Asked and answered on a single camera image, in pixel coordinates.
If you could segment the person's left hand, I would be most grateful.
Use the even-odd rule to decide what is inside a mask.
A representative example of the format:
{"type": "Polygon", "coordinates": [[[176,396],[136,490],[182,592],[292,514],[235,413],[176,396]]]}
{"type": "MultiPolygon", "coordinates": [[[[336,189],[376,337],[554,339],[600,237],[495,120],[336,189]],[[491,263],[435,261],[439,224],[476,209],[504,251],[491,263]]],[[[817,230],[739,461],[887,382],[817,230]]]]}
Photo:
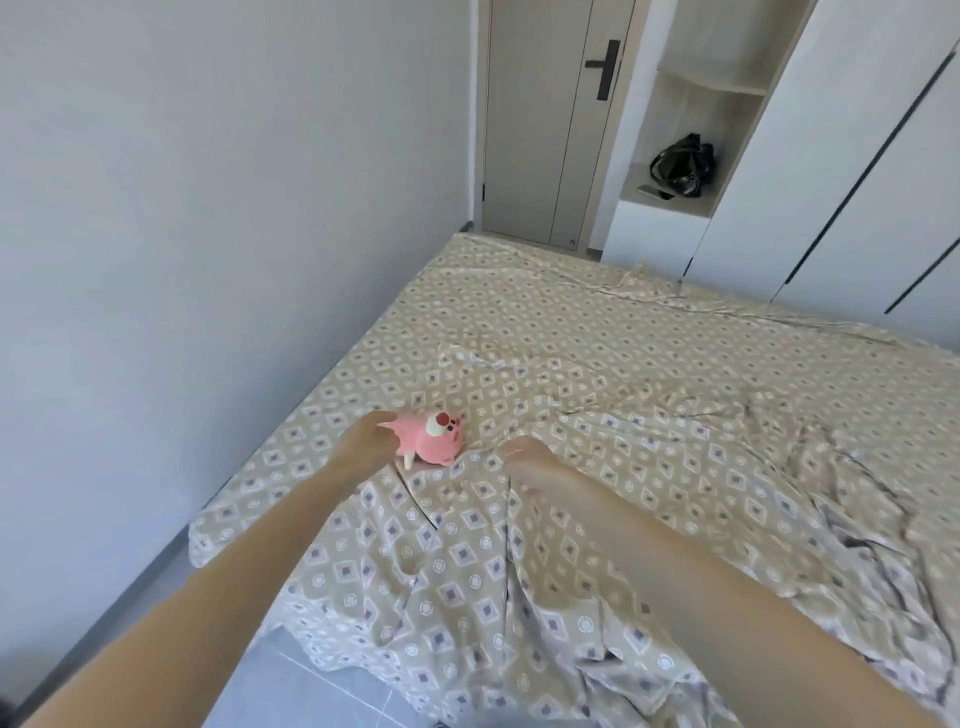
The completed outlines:
{"type": "Polygon", "coordinates": [[[395,459],[380,458],[376,453],[374,412],[356,419],[343,432],[327,462],[334,472],[354,484],[368,480],[395,459]]]}

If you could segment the person's right hand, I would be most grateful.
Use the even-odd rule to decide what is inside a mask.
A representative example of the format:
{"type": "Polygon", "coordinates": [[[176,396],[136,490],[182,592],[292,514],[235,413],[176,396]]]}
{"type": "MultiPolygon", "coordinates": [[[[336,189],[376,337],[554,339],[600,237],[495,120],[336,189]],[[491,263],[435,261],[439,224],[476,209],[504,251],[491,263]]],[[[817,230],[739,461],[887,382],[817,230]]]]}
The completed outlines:
{"type": "Polygon", "coordinates": [[[533,498],[566,505],[577,471],[558,457],[544,442],[521,436],[502,443],[498,455],[510,482],[533,498]]]}

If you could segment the pink plush toy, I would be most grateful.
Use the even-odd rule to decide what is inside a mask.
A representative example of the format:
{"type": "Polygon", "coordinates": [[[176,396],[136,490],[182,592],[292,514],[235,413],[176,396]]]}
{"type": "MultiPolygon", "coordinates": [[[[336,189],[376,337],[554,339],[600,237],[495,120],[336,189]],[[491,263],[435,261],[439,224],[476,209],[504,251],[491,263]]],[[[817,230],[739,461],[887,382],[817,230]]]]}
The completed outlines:
{"type": "Polygon", "coordinates": [[[405,472],[414,470],[417,460],[432,466],[450,467],[464,445],[464,418],[446,410],[420,414],[400,412],[391,421],[379,423],[399,439],[396,456],[405,472]]]}

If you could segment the beige patterned bed sheet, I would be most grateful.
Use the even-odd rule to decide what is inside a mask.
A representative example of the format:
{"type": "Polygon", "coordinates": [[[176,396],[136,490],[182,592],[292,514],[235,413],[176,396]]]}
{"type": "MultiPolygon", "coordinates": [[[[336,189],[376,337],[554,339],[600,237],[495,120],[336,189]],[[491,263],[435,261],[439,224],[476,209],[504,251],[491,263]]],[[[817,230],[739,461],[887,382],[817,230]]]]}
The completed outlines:
{"type": "Polygon", "coordinates": [[[960,354],[456,234],[189,527],[210,562],[374,409],[464,419],[326,523],[260,633],[426,719],[737,726],[566,512],[509,485],[529,434],[692,537],[960,728],[960,354]]]}

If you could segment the black handbag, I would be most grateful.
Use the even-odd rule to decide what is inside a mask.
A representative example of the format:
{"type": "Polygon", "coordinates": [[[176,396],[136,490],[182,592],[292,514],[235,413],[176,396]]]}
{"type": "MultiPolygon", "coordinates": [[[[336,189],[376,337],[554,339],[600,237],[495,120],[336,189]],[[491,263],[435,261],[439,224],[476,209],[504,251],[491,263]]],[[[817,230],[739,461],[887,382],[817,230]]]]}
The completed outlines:
{"type": "Polygon", "coordinates": [[[714,145],[691,132],[661,151],[649,164],[654,185],[683,199],[699,199],[713,183],[716,171],[714,145]]]}

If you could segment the beige wooden door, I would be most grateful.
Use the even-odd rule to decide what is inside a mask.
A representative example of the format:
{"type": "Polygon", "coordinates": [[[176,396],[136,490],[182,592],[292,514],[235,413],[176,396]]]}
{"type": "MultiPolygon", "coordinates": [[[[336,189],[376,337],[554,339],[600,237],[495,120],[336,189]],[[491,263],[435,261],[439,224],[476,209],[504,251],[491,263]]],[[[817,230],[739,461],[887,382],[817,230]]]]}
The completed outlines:
{"type": "Polygon", "coordinates": [[[586,248],[631,24],[647,0],[483,0],[477,171],[479,228],[565,253],[586,248]],[[621,42],[609,100],[596,99],[608,41],[621,42]]]}

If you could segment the open wooden shelf unit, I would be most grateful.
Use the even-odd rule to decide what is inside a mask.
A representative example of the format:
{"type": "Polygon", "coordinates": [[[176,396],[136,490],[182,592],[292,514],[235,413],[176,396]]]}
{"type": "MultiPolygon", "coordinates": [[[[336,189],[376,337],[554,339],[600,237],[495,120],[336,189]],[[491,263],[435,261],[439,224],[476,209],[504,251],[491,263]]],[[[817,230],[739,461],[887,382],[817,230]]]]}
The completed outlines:
{"type": "Polygon", "coordinates": [[[667,0],[669,23],[620,200],[711,218],[735,175],[817,0],[667,0]],[[695,133],[716,157],[699,199],[666,203],[637,192],[649,164],[695,133]]]}

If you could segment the white wardrobe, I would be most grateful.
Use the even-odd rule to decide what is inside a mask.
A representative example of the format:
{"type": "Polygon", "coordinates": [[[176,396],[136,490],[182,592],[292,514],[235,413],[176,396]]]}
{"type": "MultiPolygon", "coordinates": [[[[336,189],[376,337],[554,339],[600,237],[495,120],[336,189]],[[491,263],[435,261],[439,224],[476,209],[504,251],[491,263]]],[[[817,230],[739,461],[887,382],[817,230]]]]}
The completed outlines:
{"type": "MultiPolygon", "coordinates": [[[[623,185],[670,17],[646,4],[623,185]]],[[[960,0],[817,0],[710,218],[620,194],[605,263],[960,353],[960,0]]]]}

